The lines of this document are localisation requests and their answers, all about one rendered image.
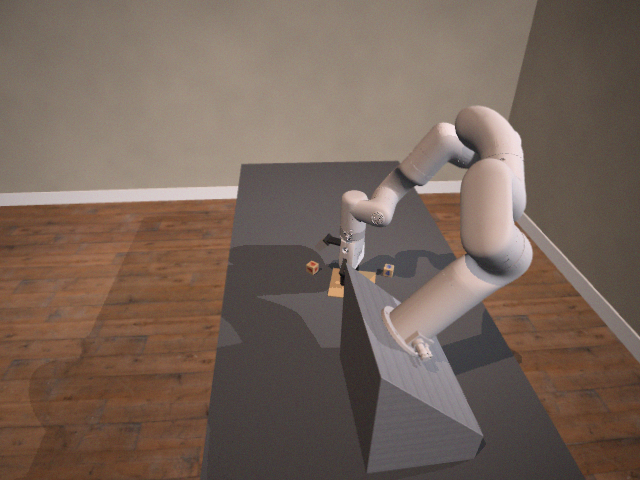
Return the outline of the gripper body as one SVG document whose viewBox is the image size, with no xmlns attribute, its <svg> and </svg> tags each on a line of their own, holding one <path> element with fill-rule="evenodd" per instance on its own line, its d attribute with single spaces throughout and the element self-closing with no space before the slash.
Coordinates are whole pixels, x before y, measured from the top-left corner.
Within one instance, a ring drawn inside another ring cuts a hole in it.
<svg viewBox="0 0 640 480">
<path fill-rule="evenodd" d="M 339 267 L 341 268 L 343 259 L 347 259 L 347 264 L 356 269 L 364 257 L 365 237 L 362 241 L 345 241 L 341 236 L 340 238 Z"/>
</svg>

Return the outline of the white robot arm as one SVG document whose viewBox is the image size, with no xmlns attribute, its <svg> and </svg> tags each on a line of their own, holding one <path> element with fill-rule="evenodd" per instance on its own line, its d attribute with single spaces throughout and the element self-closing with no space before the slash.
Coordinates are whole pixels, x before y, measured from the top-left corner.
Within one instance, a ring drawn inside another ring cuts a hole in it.
<svg viewBox="0 0 640 480">
<path fill-rule="evenodd" d="M 470 106 L 457 115 L 455 126 L 436 124 L 370 200 L 357 190 L 341 198 L 340 236 L 361 240 L 366 223 L 387 226 L 399 200 L 414 186 L 426 185 L 447 162 L 468 169 L 460 190 L 460 236 L 467 254 L 396 308 L 381 310 L 392 338 L 423 362 L 433 357 L 433 337 L 523 275 L 532 262 L 531 244 L 514 224 L 526 206 L 521 138 L 496 111 Z"/>
</svg>

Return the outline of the orange flat mat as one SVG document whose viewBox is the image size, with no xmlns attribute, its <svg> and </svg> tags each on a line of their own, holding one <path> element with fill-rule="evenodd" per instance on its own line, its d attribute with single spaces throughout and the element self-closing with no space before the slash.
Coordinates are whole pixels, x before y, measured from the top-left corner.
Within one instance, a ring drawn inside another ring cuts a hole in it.
<svg viewBox="0 0 640 480">
<path fill-rule="evenodd" d="M 330 281 L 328 297 L 343 298 L 344 286 L 340 285 L 340 269 L 333 268 L 332 277 Z M 376 272 L 359 271 L 362 275 L 367 277 L 373 283 L 375 283 Z"/>
</svg>

